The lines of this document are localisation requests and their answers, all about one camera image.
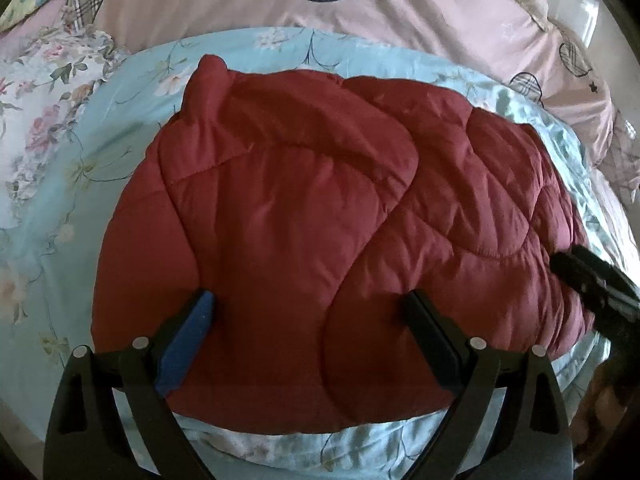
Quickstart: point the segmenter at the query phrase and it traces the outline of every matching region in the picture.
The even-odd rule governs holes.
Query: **red quilted blanket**
[[[586,243],[535,130],[447,89],[205,56],[104,238],[99,351],[219,299],[183,415],[251,433],[331,432],[447,405],[403,325],[423,288],[470,336],[552,357],[590,327],[549,254]]]

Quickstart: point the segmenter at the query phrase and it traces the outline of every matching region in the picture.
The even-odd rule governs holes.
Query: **floral bedsheet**
[[[539,105],[484,75],[428,54],[304,28],[232,30],[158,46],[127,59],[95,92],[78,124],[60,139],[63,146],[24,209],[21,224],[0,230],[0,313],[20,309],[19,317],[5,315],[0,321],[0,397],[41,438],[70,350],[91,342],[98,254],[116,202],[148,144],[180,109],[184,87],[203,54],[217,54],[229,68],[242,72],[306,68],[343,77],[431,82],[512,121],[530,123],[577,205],[593,250],[617,259],[574,132]],[[554,363],[570,413],[590,371],[607,352],[606,342],[589,334]],[[136,456],[144,462],[139,435],[125,406],[122,411]],[[300,472],[399,478],[441,418],[442,413],[435,413],[335,434],[288,436],[245,435],[183,417],[178,421],[220,478],[300,478]],[[488,418],[478,446],[491,427]],[[478,458],[477,451],[470,454],[469,463]]]

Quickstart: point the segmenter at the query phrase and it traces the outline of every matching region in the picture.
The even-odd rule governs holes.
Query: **bed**
[[[483,6],[472,3],[479,0],[267,0],[269,6],[260,4],[264,0],[175,0],[170,12],[163,0],[64,1],[74,12],[73,34],[93,23],[105,41],[111,36],[136,54],[118,70],[125,57],[120,54],[108,77],[103,74],[108,81],[84,96],[82,115],[56,137],[56,156],[47,159],[37,192],[22,195],[12,210],[14,224],[1,232],[1,261],[24,297],[11,322],[0,324],[2,351],[12,355],[0,364],[0,396],[39,438],[70,350],[91,338],[97,259],[116,202],[146,146],[180,108],[204,54],[217,54],[241,72],[310,68],[429,82],[532,124],[592,250],[640,281],[624,209],[593,169],[614,135],[616,111],[606,82],[569,32],[549,25],[542,33],[513,0],[481,0]],[[50,8],[61,4],[56,0]],[[124,16],[123,8],[138,12]],[[499,33],[488,36],[487,28]],[[589,333],[554,362],[570,415],[608,349]],[[495,423],[500,393],[495,397],[469,466],[479,460]],[[124,404],[122,413],[137,459],[152,468]],[[183,416],[178,421],[222,478],[400,478],[443,414],[290,435],[236,433]]]

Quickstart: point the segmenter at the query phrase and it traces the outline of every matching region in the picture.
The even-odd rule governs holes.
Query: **silver screw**
[[[145,336],[137,337],[133,340],[131,346],[133,346],[133,348],[135,348],[136,350],[142,350],[143,348],[149,346],[149,338]]]
[[[84,345],[76,346],[76,348],[74,348],[74,357],[79,359],[81,357],[84,357],[87,352],[88,352],[88,348],[86,346]]]
[[[544,357],[546,355],[546,348],[542,345],[533,345],[531,347],[531,352],[533,355],[537,355],[538,357]]]
[[[469,344],[471,345],[471,348],[474,348],[475,350],[484,350],[486,348],[486,341],[481,337],[472,337],[469,340]]]

